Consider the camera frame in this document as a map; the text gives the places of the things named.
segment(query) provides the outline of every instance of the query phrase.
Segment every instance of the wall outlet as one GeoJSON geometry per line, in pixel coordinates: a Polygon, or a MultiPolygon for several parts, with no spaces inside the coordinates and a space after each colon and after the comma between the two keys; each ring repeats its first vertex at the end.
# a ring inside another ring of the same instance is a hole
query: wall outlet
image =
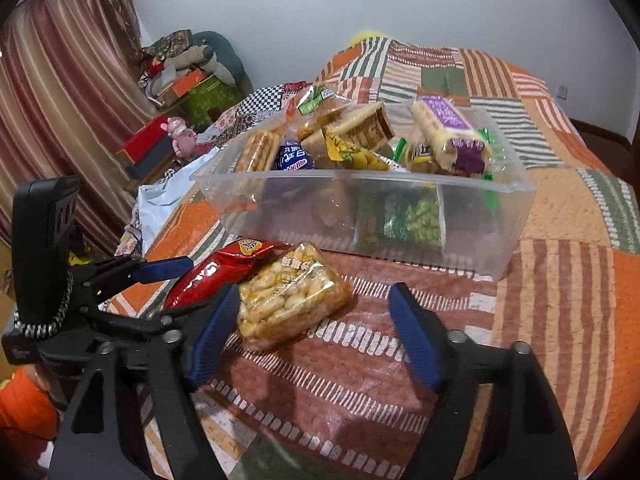
{"type": "Polygon", "coordinates": [[[569,89],[566,86],[558,87],[558,99],[562,99],[563,101],[566,101],[566,97],[568,94],[569,94],[569,89]]]}

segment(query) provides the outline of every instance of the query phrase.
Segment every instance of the striped curtain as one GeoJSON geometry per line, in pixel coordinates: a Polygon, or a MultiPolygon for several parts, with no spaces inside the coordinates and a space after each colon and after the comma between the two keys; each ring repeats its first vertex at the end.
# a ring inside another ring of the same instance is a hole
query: striped curtain
{"type": "Polygon", "coordinates": [[[76,218],[113,253],[133,198],[115,153],[154,115],[138,89],[130,0],[27,0],[0,31],[0,236],[18,184],[76,174],[76,218]]]}

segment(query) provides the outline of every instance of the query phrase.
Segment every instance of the red box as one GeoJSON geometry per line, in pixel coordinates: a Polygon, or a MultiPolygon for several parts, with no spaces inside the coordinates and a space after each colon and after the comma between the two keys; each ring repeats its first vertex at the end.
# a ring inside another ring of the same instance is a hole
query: red box
{"type": "Polygon", "coordinates": [[[166,124],[166,115],[159,115],[143,128],[140,128],[136,134],[131,137],[122,149],[116,153],[118,162],[123,167],[131,166],[145,156],[145,154],[167,133],[161,128],[162,124],[166,124]]]}

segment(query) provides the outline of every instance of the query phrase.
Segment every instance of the bed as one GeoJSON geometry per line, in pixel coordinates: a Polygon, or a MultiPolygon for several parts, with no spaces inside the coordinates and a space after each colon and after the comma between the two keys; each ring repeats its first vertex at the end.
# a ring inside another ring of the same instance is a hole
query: bed
{"type": "MultiPolygon", "coordinates": [[[[578,470],[593,472],[640,399],[634,293],[640,214],[631,187],[587,149],[542,80],[489,54],[369,38],[334,56],[318,79],[361,103],[440,94],[459,106],[485,108],[538,191],[500,282],[461,269],[330,254],[358,295],[352,310],[274,353],[243,351],[232,336],[218,377],[193,396],[229,478],[400,476],[434,395],[414,384],[394,338],[386,294],[396,281],[417,289],[423,307],[477,342],[530,342],[562,408],[578,470]]],[[[303,85],[258,90],[218,126],[244,131],[303,85]]],[[[135,249],[134,232],[135,225],[120,253],[135,249]]],[[[192,189],[146,257],[188,254],[197,263],[234,239],[192,189]]],[[[171,284],[131,287],[109,309],[148,316],[161,308],[171,284]]],[[[488,394],[481,391],[458,476],[473,467],[488,394]]],[[[168,476],[148,392],[143,396],[154,468],[168,476]]]]}

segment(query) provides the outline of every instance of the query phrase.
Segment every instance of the packaged bread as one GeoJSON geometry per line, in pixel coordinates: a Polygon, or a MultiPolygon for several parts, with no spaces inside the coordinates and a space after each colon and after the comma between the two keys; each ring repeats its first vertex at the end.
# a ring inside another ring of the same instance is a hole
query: packaged bread
{"type": "Polygon", "coordinates": [[[349,107],[338,120],[324,126],[322,131],[372,152],[382,148],[394,136],[382,102],[349,107]]]}
{"type": "Polygon", "coordinates": [[[338,120],[350,104],[351,101],[339,96],[334,87],[326,83],[314,83],[289,102],[286,120],[290,137],[302,142],[312,133],[338,120]]]}
{"type": "Polygon", "coordinates": [[[284,131],[277,128],[248,133],[234,172],[270,170],[278,155],[283,136],[284,131]]]}
{"type": "Polygon", "coordinates": [[[304,242],[239,285],[242,345],[267,350],[289,340],[344,306],[349,285],[304,242]]]}
{"type": "Polygon", "coordinates": [[[412,104],[411,114],[444,171],[464,175],[485,172],[491,148],[448,100],[420,97],[412,104]]]}

